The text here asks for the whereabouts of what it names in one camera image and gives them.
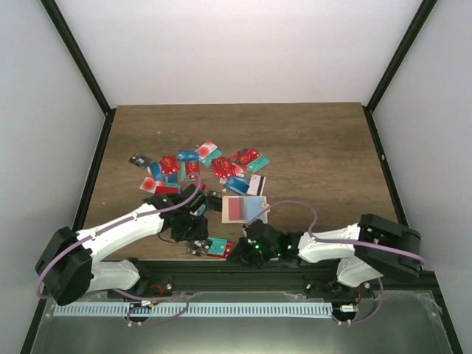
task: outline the wooden tabletop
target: wooden tabletop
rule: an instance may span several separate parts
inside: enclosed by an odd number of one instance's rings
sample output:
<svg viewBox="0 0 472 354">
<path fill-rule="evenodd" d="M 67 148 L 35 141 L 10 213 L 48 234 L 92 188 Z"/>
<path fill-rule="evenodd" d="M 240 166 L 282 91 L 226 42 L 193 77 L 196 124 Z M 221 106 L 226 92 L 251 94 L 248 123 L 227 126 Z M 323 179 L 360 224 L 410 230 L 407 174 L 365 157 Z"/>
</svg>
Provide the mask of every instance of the wooden tabletop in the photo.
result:
<svg viewBox="0 0 472 354">
<path fill-rule="evenodd" d="M 118 218 L 151 196 L 139 189 L 147 171 L 128 162 L 134 153 L 159 160 L 207 140 L 226 157 L 241 148 L 267 156 L 271 163 L 257 173 L 266 177 L 267 201 L 313 205 L 319 213 L 317 232 L 355 223 L 364 213 L 396 221 L 360 103 L 133 105 L 117 109 L 84 227 Z M 201 164 L 201 172 L 208 188 L 221 191 L 209 167 Z M 240 224 L 222 224 L 216 212 L 205 216 L 210 236 L 233 241 L 241 236 Z M 268 214 L 268 222 L 282 232 L 304 231 L 311 220 L 302 206 L 276 206 Z M 168 239 L 169 231 L 162 237 Z M 111 259 L 203 259 L 185 249 L 184 243 L 150 236 Z"/>
</svg>

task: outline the white backdrop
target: white backdrop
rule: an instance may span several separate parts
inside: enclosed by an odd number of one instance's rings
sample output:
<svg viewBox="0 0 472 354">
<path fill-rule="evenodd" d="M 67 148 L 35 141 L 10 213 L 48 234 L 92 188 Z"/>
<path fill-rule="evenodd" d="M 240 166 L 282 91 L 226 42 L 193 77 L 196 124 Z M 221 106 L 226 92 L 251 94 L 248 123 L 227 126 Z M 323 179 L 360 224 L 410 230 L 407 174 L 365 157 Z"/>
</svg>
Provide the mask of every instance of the white backdrop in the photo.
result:
<svg viewBox="0 0 472 354">
<path fill-rule="evenodd" d="M 472 2 L 438 1 L 374 112 L 406 216 L 472 353 Z"/>
<path fill-rule="evenodd" d="M 420 0 L 58 0 L 112 106 L 362 101 Z"/>
<path fill-rule="evenodd" d="M 19 353 L 38 299 L 34 266 L 72 225 L 104 116 L 36 0 L 0 11 L 1 353 Z"/>
</svg>

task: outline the black wire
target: black wire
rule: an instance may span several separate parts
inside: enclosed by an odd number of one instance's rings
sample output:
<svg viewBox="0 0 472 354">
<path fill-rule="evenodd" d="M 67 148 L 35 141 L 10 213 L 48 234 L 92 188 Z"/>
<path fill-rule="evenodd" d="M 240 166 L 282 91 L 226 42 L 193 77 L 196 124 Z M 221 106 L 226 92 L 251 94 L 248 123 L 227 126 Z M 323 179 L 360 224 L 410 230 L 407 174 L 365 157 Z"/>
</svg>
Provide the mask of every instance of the black wire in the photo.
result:
<svg viewBox="0 0 472 354">
<path fill-rule="evenodd" d="M 178 243 L 177 241 L 176 242 L 172 242 L 172 241 L 169 241 L 169 240 L 164 240 L 162 237 L 161 237 L 161 234 L 157 234 L 157 237 L 159 237 L 161 240 L 163 240 L 164 242 L 168 242 L 168 243 L 172 243 L 172 244 L 176 244 Z"/>
</svg>

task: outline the black metal frame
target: black metal frame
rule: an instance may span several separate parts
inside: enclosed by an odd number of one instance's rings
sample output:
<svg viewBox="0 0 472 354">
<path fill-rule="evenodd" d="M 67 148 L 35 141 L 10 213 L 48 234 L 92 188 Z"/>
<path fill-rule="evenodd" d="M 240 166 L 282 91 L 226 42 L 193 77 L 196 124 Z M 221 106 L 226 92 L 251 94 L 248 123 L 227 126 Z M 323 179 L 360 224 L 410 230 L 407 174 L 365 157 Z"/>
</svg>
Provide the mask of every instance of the black metal frame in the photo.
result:
<svg viewBox="0 0 472 354">
<path fill-rule="evenodd" d="M 409 48 L 413 44 L 421 27 L 428 18 L 429 13 L 433 9 L 437 0 L 423 0 L 416 15 L 410 23 L 403 40 L 394 53 L 381 81 L 379 82 L 372 98 L 367 107 L 364 107 L 364 113 L 367 124 L 372 134 L 372 140 L 378 154 L 380 164 L 382 166 L 383 175 L 386 179 L 386 184 L 392 199 L 395 213 L 398 222 L 408 226 L 405 212 L 401 205 L 398 191 L 386 160 L 384 149 L 382 148 L 381 140 L 375 127 L 375 122 L 372 113 L 379 104 L 382 96 L 387 90 L 388 85 L 395 76 L 401 62 L 405 58 Z M 46 9 L 52 23 L 58 30 L 63 39 L 67 49 L 70 51 L 77 67 L 82 73 L 88 87 L 91 89 L 95 99 L 101 107 L 105 121 L 103 124 L 100 140 L 94 154 L 91 168 L 86 180 L 82 197 L 80 199 L 79 209 L 74 220 L 73 230 L 78 230 L 83 227 L 86 219 L 87 210 L 89 208 L 91 195 L 93 193 L 95 181 L 97 180 L 98 171 L 105 152 L 105 146 L 108 141 L 108 136 L 111 131 L 111 125 L 114 119 L 116 109 L 111 109 L 105 96 L 103 95 L 95 77 L 90 70 L 79 46 L 77 45 L 74 36 L 72 35 L 69 26 L 64 17 L 60 13 L 58 5 L 55 0 L 41 0 Z M 169 274 L 173 278 L 174 291 L 302 291 L 305 288 L 307 280 L 315 279 L 318 281 L 330 281 L 333 274 L 336 273 L 337 261 L 324 261 L 315 265 L 306 265 L 298 269 L 279 268 L 275 265 L 270 265 L 266 269 L 252 269 L 244 268 L 238 265 L 225 262 L 179 262 L 179 261 L 155 261 L 144 262 L 151 273 L 154 274 Z M 442 308 L 442 323 L 446 329 L 449 342 L 454 353 L 462 353 L 454 326 L 452 325 L 447 307 L 443 299 L 440 287 L 438 285 L 434 272 L 423 271 L 420 273 L 420 278 L 415 284 L 404 284 L 385 280 L 384 285 L 386 290 L 408 290 L 408 291 L 431 291 L 434 295 L 434 300 Z M 372 284 L 373 289 L 377 289 L 376 285 Z M 317 297 L 318 294 L 311 294 L 310 297 Z M 34 344 L 36 333 L 41 317 L 44 312 L 46 300 L 40 300 L 30 325 L 27 337 L 25 338 L 24 346 L 21 354 L 31 353 Z"/>
</svg>

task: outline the gray floor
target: gray floor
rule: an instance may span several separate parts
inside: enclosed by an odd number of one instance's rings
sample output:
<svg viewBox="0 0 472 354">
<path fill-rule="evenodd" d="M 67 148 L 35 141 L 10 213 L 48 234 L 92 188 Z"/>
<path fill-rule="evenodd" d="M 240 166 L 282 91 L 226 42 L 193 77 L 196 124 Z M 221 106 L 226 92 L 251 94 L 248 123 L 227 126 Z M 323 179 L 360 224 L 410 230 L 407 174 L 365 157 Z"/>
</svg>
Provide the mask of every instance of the gray floor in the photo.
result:
<svg viewBox="0 0 472 354">
<path fill-rule="evenodd" d="M 387 292 L 378 315 L 352 327 L 327 319 L 188 318 L 129 328 L 121 318 L 52 317 L 40 336 L 34 353 L 451 353 L 431 296 L 406 291 Z"/>
</svg>

